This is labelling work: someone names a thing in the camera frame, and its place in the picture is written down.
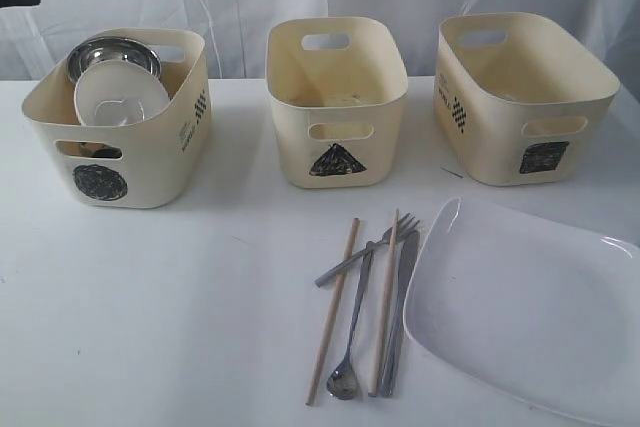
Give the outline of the stainless steel bowl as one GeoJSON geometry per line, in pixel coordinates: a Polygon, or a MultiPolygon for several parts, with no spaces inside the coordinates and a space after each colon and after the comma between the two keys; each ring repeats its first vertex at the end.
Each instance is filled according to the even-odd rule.
{"type": "Polygon", "coordinates": [[[72,84],[76,84],[89,67],[108,60],[134,64],[156,79],[162,74],[158,55],[147,45],[122,36],[99,36],[76,45],[67,55],[67,77],[72,84]]]}

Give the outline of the white ceramic bowl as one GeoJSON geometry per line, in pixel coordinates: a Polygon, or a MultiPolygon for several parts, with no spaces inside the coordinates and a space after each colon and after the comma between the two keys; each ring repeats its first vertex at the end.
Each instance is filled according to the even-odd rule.
{"type": "Polygon", "coordinates": [[[133,63],[109,60],[89,67],[74,88],[80,123],[122,127],[149,120],[169,104],[167,90],[151,73],[133,63]]]}

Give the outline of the steel fork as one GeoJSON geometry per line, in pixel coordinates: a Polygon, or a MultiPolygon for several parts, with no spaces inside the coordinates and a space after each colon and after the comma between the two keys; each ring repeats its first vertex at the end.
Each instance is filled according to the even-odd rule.
{"type": "Polygon", "coordinates": [[[396,222],[394,226],[389,227],[379,240],[368,243],[363,249],[355,252],[350,257],[343,260],[342,262],[325,272],[323,275],[316,278],[314,281],[315,285],[317,287],[322,287],[334,277],[346,271],[353,262],[364,257],[369,252],[375,251],[381,246],[389,245],[392,240],[394,240],[395,243],[404,240],[411,232],[417,229],[419,224],[420,221],[416,219],[414,215],[404,215],[396,222]]]}

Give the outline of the wooden chopstick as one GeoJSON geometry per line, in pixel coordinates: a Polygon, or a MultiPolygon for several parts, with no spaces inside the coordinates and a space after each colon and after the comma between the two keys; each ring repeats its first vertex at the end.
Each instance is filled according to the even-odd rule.
{"type": "Polygon", "coordinates": [[[385,338],[389,317],[389,307],[391,302],[391,293],[393,286],[394,276],[394,262],[395,262],[395,245],[397,240],[397,233],[399,228],[399,209],[396,208],[394,212],[392,231],[390,235],[389,247],[386,254],[386,265],[384,271],[384,283],[383,291],[380,301],[380,311],[378,319],[377,337],[376,337],[376,349],[374,355],[374,362],[372,366],[371,379],[368,387],[368,396],[375,398],[378,395],[379,381],[381,368],[384,358],[385,338]]]}
{"type": "MultiPolygon", "coordinates": [[[[344,260],[346,260],[353,252],[359,226],[360,226],[360,219],[355,217],[352,221],[349,237],[343,253],[344,260]]],[[[330,341],[331,341],[331,336],[333,333],[333,329],[334,329],[334,325],[337,317],[337,312],[338,312],[340,301],[341,301],[341,296],[342,296],[344,283],[345,283],[345,276],[346,276],[345,273],[342,273],[338,276],[336,280],[336,285],[333,290],[331,302],[329,304],[329,308],[328,308],[328,312],[326,315],[324,328],[322,332],[321,342],[316,355],[314,370],[311,377],[311,382],[310,382],[310,386],[308,389],[306,402],[305,402],[305,405],[309,407],[312,407],[315,402],[318,386],[321,379],[321,374],[324,368],[327,352],[328,352],[330,341]]]]}

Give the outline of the steel mug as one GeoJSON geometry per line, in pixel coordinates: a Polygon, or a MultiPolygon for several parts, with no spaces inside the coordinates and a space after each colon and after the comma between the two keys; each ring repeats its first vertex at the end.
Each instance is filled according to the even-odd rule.
{"type": "Polygon", "coordinates": [[[122,157],[122,151],[107,144],[79,142],[78,150],[82,157],[88,158],[106,158],[119,159],[122,157]]]}

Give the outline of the cream bin with triangle mark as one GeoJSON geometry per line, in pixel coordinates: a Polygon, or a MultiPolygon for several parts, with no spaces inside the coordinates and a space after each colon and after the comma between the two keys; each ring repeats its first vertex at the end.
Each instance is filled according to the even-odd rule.
{"type": "Polygon", "coordinates": [[[408,91],[389,29],[365,17],[282,22],[265,76],[279,162],[307,189],[375,184],[390,172],[408,91]]]}

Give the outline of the steel table knife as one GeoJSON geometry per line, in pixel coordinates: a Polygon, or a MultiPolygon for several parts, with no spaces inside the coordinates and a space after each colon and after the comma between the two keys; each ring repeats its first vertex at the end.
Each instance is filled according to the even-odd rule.
{"type": "Polygon", "coordinates": [[[404,336],[403,308],[409,282],[416,264],[420,233],[412,230],[403,242],[397,272],[396,300],[391,332],[383,364],[380,395],[390,398],[393,395],[399,367],[402,341],[404,336]]]}

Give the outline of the long steel spoon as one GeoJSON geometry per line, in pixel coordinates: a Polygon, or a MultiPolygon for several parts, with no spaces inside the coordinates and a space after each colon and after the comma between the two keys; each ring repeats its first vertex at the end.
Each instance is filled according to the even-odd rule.
{"type": "Polygon", "coordinates": [[[368,286],[374,253],[367,253],[362,261],[349,327],[349,336],[341,362],[329,375],[326,388],[329,394],[339,400],[352,400],[359,391],[359,381],[352,365],[352,348],[357,329],[362,302],[368,286]]]}

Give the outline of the cream bin with square mark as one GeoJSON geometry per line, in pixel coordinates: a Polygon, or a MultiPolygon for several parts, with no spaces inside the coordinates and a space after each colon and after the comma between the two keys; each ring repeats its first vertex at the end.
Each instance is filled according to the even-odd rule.
{"type": "Polygon", "coordinates": [[[434,112],[476,181],[565,181],[619,92],[618,77],[551,19],[457,16],[439,26],[434,112]]]}

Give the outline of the white rectangular plate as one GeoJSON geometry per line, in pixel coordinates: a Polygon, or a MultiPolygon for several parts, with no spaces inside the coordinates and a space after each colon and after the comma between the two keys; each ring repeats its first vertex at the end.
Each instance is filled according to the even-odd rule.
{"type": "Polygon", "coordinates": [[[596,426],[639,422],[639,249],[454,197],[409,281],[408,336],[506,396],[596,426]]]}

